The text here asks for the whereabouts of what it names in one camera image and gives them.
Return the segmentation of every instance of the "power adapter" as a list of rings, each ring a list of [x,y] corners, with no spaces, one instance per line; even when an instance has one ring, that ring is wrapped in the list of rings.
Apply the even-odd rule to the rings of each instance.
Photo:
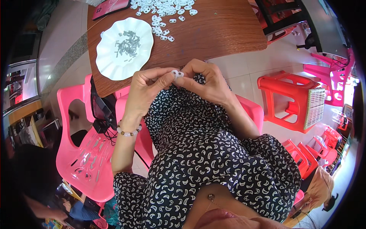
[[[98,134],[104,134],[108,130],[107,123],[102,119],[96,119],[93,122],[93,127],[97,131]]]

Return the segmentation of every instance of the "blue shirt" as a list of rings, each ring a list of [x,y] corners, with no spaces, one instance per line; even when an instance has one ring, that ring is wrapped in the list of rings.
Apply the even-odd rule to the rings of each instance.
[[[81,201],[77,201],[70,210],[70,216],[74,219],[89,221],[99,219],[98,213],[87,209]]]

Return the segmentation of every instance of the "beaded bracelet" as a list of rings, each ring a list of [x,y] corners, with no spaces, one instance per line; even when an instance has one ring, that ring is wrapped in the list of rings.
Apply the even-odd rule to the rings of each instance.
[[[140,130],[142,130],[142,126],[141,126],[141,124],[140,124],[140,125],[137,127],[137,129],[136,129],[136,130],[134,130],[134,131],[132,131],[132,132],[124,132],[124,131],[122,131],[122,129],[121,129],[121,127],[120,127],[120,125],[121,125],[121,121],[122,121],[122,120],[120,120],[120,121],[118,122],[118,125],[117,125],[117,132],[118,132],[118,133],[120,133],[121,135],[125,136],[125,137],[130,137],[130,136],[137,135],[137,134],[138,134],[138,132],[140,132]]]

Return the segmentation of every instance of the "hand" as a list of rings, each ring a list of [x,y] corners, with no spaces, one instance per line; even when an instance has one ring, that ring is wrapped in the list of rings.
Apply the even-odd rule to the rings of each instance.
[[[122,120],[125,119],[128,123],[132,122],[133,125],[136,125],[137,122],[138,125],[141,118],[147,114],[157,94],[163,89],[169,89],[169,86],[172,85],[174,76],[170,72],[174,69],[154,68],[135,72],[132,76],[131,88]]]
[[[184,77],[178,78],[175,84],[196,93],[207,101],[225,106],[235,97],[215,64],[193,59],[182,69],[182,72]],[[204,85],[193,79],[195,73],[202,73],[205,76],[206,83]]]
[[[52,209],[52,211],[52,218],[59,221],[63,225],[66,225],[64,220],[67,219],[67,214],[60,209]]]

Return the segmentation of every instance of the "white plate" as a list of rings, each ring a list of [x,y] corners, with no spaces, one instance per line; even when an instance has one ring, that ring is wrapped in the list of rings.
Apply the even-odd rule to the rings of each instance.
[[[130,57],[126,53],[121,56],[116,53],[118,46],[115,47],[116,41],[122,42],[128,39],[127,36],[119,36],[123,31],[133,31],[136,36],[140,37],[140,48],[137,48],[137,56]],[[102,75],[111,80],[124,80],[131,77],[136,71],[150,58],[151,48],[154,44],[154,38],[151,32],[151,26],[136,18],[127,18],[123,21],[116,21],[112,27],[107,29],[102,36],[102,40],[97,45],[98,70]]]

